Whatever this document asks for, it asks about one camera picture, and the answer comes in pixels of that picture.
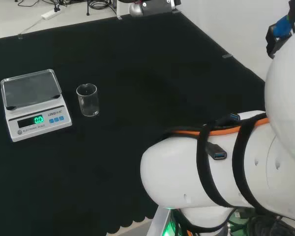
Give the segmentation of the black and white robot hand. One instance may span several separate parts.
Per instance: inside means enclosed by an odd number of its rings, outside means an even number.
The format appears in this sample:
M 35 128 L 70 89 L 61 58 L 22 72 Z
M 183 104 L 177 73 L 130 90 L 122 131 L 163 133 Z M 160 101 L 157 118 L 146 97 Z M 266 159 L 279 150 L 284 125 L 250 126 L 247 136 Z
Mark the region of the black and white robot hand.
M 174 226 L 171 225 L 171 210 L 158 207 L 151 222 L 147 236 L 174 236 Z

